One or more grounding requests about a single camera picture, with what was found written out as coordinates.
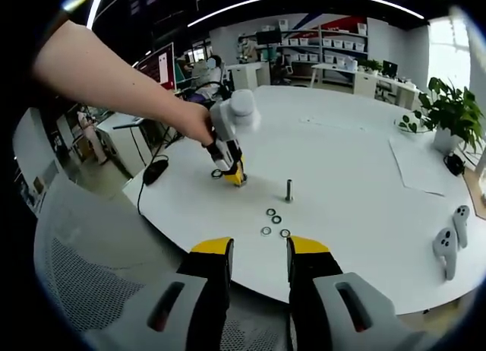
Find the potted plant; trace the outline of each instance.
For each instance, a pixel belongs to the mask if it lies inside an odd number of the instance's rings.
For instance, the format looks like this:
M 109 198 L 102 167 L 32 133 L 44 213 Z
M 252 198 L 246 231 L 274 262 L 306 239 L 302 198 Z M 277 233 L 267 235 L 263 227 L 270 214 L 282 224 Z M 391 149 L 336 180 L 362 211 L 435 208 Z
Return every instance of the potted plant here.
M 414 114 L 429 130 L 437 128 L 434 147 L 448 155 L 460 141 L 464 141 L 465 145 L 470 144 L 476 151 L 476 143 L 481 144 L 480 119 L 483 115 L 475 95 L 467 87 L 461 91 L 437 77 L 430 79 L 428 89 L 431 91 L 431 100 L 425 93 L 418 95 L 424 114 L 419 111 L 414 111 Z
M 377 76 L 378 72 L 381 71 L 381 63 L 377 60 L 368 60 L 367 63 L 368 67 L 368 72 L 371 72 L 373 76 Z
M 368 60 L 366 58 L 357 58 L 356 61 L 358 62 L 358 71 L 365 72 L 368 67 Z

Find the window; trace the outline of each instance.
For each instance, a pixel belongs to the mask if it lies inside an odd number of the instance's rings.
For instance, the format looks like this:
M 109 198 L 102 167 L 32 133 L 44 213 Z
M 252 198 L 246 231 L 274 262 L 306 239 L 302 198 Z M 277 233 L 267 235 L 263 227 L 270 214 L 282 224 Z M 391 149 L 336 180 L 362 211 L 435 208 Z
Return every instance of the window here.
M 438 77 L 455 88 L 469 88 L 471 58 L 465 21 L 459 16 L 432 20 L 429 26 L 428 80 Z
M 198 62 L 200 60 L 205 60 L 203 48 L 190 50 L 190 51 L 188 51 L 188 54 L 189 54 L 189 60 L 191 62 Z

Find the metal bolt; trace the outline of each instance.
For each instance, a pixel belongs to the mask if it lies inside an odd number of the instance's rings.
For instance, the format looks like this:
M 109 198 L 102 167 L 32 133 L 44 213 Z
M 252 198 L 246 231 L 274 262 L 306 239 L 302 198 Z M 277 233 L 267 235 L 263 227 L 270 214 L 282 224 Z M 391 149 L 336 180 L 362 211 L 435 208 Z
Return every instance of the metal bolt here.
M 287 203 L 292 203 L 294 200 L 294 197 L 292 196 L 292 180 L 289 179 L 287 180 L 287 196 L 286 196 L 286 202 Z

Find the white flower pot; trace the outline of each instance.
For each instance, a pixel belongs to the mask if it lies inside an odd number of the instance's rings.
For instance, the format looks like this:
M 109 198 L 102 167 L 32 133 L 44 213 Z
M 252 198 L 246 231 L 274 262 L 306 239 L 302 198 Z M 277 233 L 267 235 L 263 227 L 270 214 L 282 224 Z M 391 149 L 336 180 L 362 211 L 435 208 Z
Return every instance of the white flower pot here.
M 461 140 L 462 138 L 459 136 L 451 136 L 450 129 L 437 128 L 434 138 L 434 148 L 444 155 L 448 155 L 456 149 L 461 143 Z

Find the white paper sheet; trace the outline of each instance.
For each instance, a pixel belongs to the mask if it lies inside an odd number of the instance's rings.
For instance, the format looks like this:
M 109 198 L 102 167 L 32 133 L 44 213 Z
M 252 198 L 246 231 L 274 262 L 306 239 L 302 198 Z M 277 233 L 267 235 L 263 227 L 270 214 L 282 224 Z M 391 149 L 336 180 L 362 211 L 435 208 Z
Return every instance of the white paper sheet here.
M 391 139 L 390 146 L 405 187 L 445 196 L 444 179 L 452 174 L 438 152 Z
M 169 72 L 167 71 L 167 54 L 163 53 L 159 56 L 159 74 L 160 83 L 164 84 L 169 81 Z

